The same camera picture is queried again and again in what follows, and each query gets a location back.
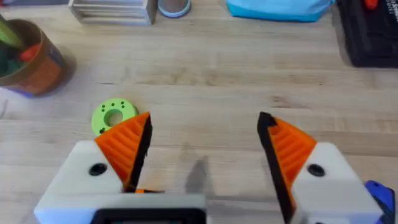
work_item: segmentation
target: blue part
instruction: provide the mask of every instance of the blue part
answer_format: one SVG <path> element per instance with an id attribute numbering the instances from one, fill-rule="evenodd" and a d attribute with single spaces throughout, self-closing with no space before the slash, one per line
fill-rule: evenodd
<path id="1" fill-rule="evenodd" d="M 26 91 L 24 91 L 24 90 L 17 90 L 17 89 L 10 88 L 10 87 L 5 87 L 5 88 L 8 89 L 8 90 L 14 91 L 14 92 L 16 92 L 16 93 L 19 93 L 19 94 L 21 94 L 21 95 L 24 95 L 24 96 L 26 96 L 26 97 L 29 97 L 29 98 L 33 97 L 33 94 L 28 93 L 28 92 L 26 92 Z"/>
<path id="2" fill-rule="evenodd" d="M 388 208 L 389 213 L 391 213 L 392 217 L 390 220 L 394 220 L 395 217 L 395 193 L 393 190 L 391 190 L 388 187 L 385 187 L 384 185 L 380 184 L 379 182 L 376 182 L 374 180 L 369 180 L 365 183 L 365 187 L 368 190 L 368 192 L 376 199 L 381 201 L 383 205 Z M 382 221 L 383 219 L 381 218 L 377 224 L 387 224 Z"/>
<path id="3" fill-rule="evenodd" d="M 248 17 L 254 19 L 268 19 L 274 21 L 300 21 L 300 22 L 315 22 L 319 20 L 322 16 L 323 12 L 319 12 L 311 15 L 292 15 L 292 14 L 274 14 L 260 11 L 253 11 L 249 9 L 244 9 L 241 7 L 237 7 L 232 4 L 228 4 L 228 9 L 231 12 L 232 16 L 238 17 Z"/>
<path id="4" fill-rule="evenodd" d="M 335 0 L 226 0 L 233 16 L 315 22 Z"/>

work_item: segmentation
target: blue bag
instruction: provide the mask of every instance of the blue bag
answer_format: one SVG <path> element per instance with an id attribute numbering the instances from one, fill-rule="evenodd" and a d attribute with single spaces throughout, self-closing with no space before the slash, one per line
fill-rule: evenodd
<path id="1" fill-rule="evenodd" d="M 317 21 L 335 0 L 226 0 L 233 16 L 276 21 Z"/>

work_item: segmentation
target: pen holder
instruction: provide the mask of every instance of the pen holder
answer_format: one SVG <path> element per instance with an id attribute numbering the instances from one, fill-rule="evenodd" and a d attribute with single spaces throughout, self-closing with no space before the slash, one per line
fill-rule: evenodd
<path id="1" fill-rule="evenodd" d="M 65 77 L 65 62 L 59 50 L 34 23 L 9 21 L 26 46 L 39 44 L 33 58 L 12 74 L 0 78 L 0 86 L 27 97 L 35 97 L 56 89 Z"/>

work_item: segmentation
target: orange gripper pad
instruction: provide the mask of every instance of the orange gripper pad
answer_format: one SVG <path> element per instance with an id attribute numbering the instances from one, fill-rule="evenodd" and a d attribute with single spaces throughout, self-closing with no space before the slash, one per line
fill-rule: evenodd
<path id="1" fill-rule="evenodd" d="M 295 126 L 281 119 L 274 119 L 277 125 L 269 126 L 268 130 L 285 185 L 290 198 L 293 199 L 291 193 L 293 181 L 317 142 Z"/>
<path id="2" fill-rule="evenodd" d="M 125 189 L 137 185 L 151 135 L 150 114 L 146 112 L 113 126 L 95 139 Z"/>

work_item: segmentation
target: blue object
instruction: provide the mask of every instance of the blue object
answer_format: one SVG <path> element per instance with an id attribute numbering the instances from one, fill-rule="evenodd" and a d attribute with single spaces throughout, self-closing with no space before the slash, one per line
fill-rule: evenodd
<path id="1" fill-rule="evenodd" d="M 374 180 L 367 181 L 365 187 L 384 213 L 377 224 L 395 224 L 396 208 L 394 191 Z"/>
<path id="2" fill-rule="evenodd" d="M 233 16 L 315 22 L 335 0 L 226 0 Z"/>

